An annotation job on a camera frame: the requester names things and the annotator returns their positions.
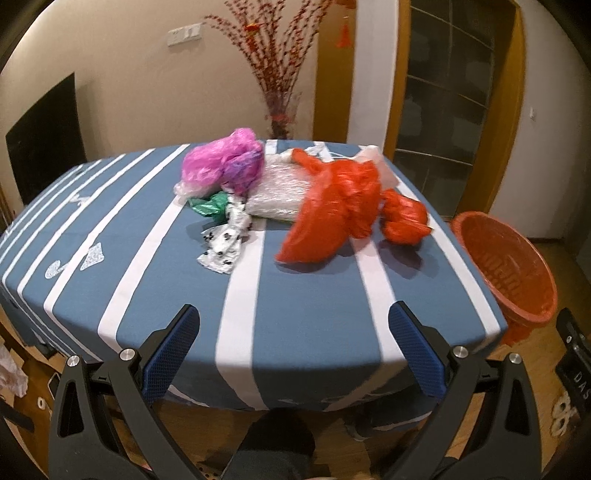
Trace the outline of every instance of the purple plastic bag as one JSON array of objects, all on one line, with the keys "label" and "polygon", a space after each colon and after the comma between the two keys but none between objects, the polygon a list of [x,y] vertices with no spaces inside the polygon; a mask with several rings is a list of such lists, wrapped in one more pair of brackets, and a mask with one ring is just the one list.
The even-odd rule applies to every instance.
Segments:
[{"label": "purple plastic bag", "polygon": [[237,195],[244,195],[250,186],[261,177],[263,164],[262,145],[260,142],[256,142],[256,146],[252,150],[228,159],[220,180],[222,188]]}]

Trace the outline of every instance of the blue gripper pad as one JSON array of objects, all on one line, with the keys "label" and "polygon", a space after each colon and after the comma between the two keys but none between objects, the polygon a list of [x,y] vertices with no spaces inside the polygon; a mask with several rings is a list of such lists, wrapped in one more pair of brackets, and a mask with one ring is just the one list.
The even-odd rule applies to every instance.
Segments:
[{"label": "blue gripper pad", "polygon": [[445,367],[427,339],[398,303],[390,307],[388,324],[423,393],[441,400],[447,390]]},{"label": "blue gripper pad", "polygon": [[199,333],[199,312],[189,306],[144,367],[142,396],[148,405],[162,398]]}]

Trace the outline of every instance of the blue striped tablecloth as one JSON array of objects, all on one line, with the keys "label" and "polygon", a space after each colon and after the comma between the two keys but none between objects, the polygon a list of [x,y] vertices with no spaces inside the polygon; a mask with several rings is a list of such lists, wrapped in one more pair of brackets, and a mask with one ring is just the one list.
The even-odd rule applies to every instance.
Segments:
[{"label": "blue striped tablecloth", "polygon": [[[266,149],[311,145],[268,141]],[[320,145],[325,157],[359,151]],[[289,224],[255,219],[232,275],[205,269],[196,258],[210,219],[173,194],[192,146],[78,166],[19,215],[0,240],[0,300],[23,337],[30,329],[66,355],[104,360],[140,346],[190,303],[201,331],[170,389],[177,398],[337,410],[409,385],[388,330],[395,300],[450,344],[474,351],[488,351],[506,329],[477,269],[428,204],[433,233],[416,250],[391,245],[376,224],[371,238],[351,240],[325,264],[279,265],[274,255]],[[400,193],[426,203],[394,173]],[[411,416],[404,406],[402,420]]]}]

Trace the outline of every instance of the red plastic bag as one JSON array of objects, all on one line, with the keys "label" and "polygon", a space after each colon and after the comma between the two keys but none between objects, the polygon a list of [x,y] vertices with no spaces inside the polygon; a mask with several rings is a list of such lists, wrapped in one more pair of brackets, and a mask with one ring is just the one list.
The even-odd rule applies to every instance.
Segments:
[{"label": "red plastic bag", "polygon": [[369,236],[380,203],[375,165],[351,160],[323,163],[299,148],[291,156],[314,180],[275,259],[320,262],[334,255],[347,237]]},{"label": "red plastic bag", "polygon": [[400,195],[393,189],[382,192],[382,233],[395,244],[416,245],[431,233],[427,226],[427,208],[416,200]]}]

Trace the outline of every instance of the vase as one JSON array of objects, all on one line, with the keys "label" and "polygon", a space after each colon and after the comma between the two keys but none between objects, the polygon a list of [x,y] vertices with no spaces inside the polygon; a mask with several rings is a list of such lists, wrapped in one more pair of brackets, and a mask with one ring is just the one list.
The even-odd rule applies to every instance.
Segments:
[{"label": "vase", "polygon": [[271,119],[271,138],[291,140],[293,124],[296,118],[299,95],[291,96],[287,92],[268,92],[265,103]]}]

